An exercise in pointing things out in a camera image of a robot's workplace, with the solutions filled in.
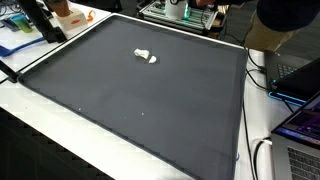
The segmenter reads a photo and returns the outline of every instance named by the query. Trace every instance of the rubber mat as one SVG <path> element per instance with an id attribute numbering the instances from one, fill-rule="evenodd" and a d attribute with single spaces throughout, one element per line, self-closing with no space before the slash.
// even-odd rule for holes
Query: rubber mat
<path id="1" fill-rule="evenodd" d="M 195 179 L 231 180 L 246 55 L 114 15 L 18 80 Z"/>

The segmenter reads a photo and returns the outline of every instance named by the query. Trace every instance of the electronic equipment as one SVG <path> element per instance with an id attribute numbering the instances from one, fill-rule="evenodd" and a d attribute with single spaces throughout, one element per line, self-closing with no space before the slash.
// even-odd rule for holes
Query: electronic equipment
<path id="1" fill-rule="evenodd" d="M 276 180 L 320 179 L 320 92 L 272 131 Z"/>
<path id="2" fill-rule="evenodd" d="M 298 106 L 320 91 L 320 59 L 310 61 L 265 52 L 268 96 Z"/>
<path id="3" fill-rule="evenodd" d="M 220 32 L 227 17 L 217 10 L 189 7 L 181 0 L 145 0 L 138 4 L 137 10 L 139 17 L 147 21 L 201 35 Z M 220 21 L 220 25 L 213 25 L 215 20 Z"/>

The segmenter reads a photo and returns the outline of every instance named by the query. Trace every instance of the floor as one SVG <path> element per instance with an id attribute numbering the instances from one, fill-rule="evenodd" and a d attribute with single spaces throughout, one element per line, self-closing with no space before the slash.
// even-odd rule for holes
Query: floor
<path id="1" fill-rule="evenodd" d="M 136 12 L 137 0 L 121 0 L 123 10 L 121 14 L 132 16 Z M 249 27 L 251 15 L 253 14 L 257 1 L 246 3 L 241 9 L 232 8 L 227 21 L 227 34 L 231 34 L 242 40 Z M 302 29 L 290 41 L 284 44 L 279 53 L 289 54 L 310 60 L 320 58 L 320 43 L 315 37 L 320 37 L 320 14 L 308 27 Z M 224 41 L 238 44 L 233 38 L 226 36 Z"/>

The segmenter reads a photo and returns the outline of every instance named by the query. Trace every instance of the screen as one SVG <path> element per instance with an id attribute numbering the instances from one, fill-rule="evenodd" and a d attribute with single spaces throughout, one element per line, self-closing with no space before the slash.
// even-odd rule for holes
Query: screen
<path id="1" fill-rule="evenodd" d="M 320 94 L 276 131 L 320 145 Z"/>

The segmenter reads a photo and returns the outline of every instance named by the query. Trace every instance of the small white piece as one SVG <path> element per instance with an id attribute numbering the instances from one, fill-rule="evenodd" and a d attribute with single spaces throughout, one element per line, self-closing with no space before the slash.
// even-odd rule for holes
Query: small white piece
<path id="1" fill-rule="evenodd" d="M 143 57 L 144 59 L 148 59 L 150 53 L 149 53 L 149 51 L 147 51 L 147 50 L 136 49 L 136 50 L 134 51 L 134 54 L 135 54 L 136 56 Z"/>
<path id="2" fill-rule="evenodd" d="M 150 59 L 150 61 L 149 61 L 149 64 L 153 64 L 153 63 L 155 63 L 156 61 L 157 61 L 157 58 L 154 57 L 154 56 L 152 56 L 151 59 Z"/>

